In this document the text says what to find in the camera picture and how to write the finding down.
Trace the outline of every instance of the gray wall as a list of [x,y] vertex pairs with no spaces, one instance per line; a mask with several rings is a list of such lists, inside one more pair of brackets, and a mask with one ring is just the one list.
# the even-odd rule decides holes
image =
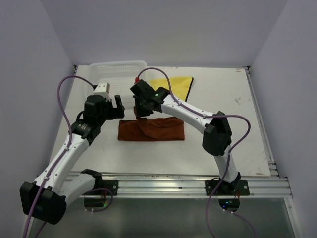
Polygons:
[[251,67],[277,168],[307,237],[316,237],[317,1],[289,0]]
[[2,1],[0,29],[0,237],[15,238],[19,188],[48,164],[61,119],[56,88],[73,70],[39,1]]
[[251,65],[287,0],[41,0],[76,64]]

